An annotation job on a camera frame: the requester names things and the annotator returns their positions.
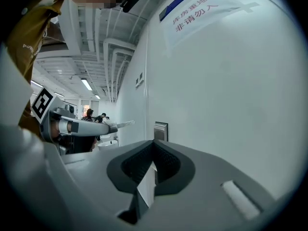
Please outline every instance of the ceiling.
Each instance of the ceiling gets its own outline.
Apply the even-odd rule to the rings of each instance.
[[[115,102],[108,93],[108,90],[112,91],[112,54],[115,48],[123,47],[109,44],[108,54],[104,54],[103,42],[106,38],[113,38],[136,46],[144,25],[163,1],[140,0],[129,13],[122,12],[120,7],[99,10],[77,6],[71,0],[64,1],[62,15],[52,20],[48,36],[36,58],[32,79],[66,99],[97,100],[95,95],[99,95],[102,100]],[[107,68],[104,55],[108,56]],[[117,54],[114,94],[121,87],[131,58],[123,53]],[[81,79],[88,81],[92,91]],[[36,86],[33,89],[35,94],[39,92]]]

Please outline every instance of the white bin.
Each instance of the white bin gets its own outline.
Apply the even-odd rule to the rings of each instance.
[[[100,151],[114,149],[114,148],[117,148],[117,147],[119,147],[117,141],[107,141],[107,142],[98,144],[98,149]]]

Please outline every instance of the ceiling light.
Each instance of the ceiling light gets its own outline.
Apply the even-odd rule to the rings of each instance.
[[[32,83],[32,84],[34,84],[34,85],[37,85],[37,86],[39,86],[39,87],[42,87],[42,88],[43,88],[43,86],[42,86],[41,84],[39,84],[39,83],[37,83],[37,82],[35,82],[35,81],[31,81],[31,83]]]
[[[88,88],[88,90],[92,90],[91,86],[89,85],[88,81],[86,79],[81,79],[82,83]]]
[[[61,94],[58,94],[58,93],[54,93],[54,94],[56,94],[56,95],[58,95],[58,96],[60,96],[60,97],[63,97],[64,98],[64,96],[63,95],[61,95]]]

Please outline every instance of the jacket button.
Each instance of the jacket button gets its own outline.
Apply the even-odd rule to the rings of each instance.
[[[21,11],[21,14],[22,14],[22,15],[25,15],[27,12],[28,12],[28,8],[24,8],[24,9]]]

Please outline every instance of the fluorescent light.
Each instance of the fluorescent light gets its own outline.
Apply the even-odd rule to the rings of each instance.
[[[32,83],[32,84],[34,84],[34,85],[37,85],[37,86],[39,86],[39,87],[42,87],[42,88],[43,88],[43,86],[42,86],[41,84],[39,84],[39,83],[37,83],[37,82],[35,82],[35,81],[31,81],[31,83]]]
[[[60,97],[63,97],[63,98],[64,98],[64,96],[63,96],[63,95],[61,95],[61,94],[58,94],[58,93],[56,93],[56,92],[54,92],[54,94],[56,94],[56,95],[58,95],[58,96],[60,96]]]
[[[92,90],[91,86],[89,85],[88,81],[86,79],[81,79],[82,83],[88,88],[88,90]]]

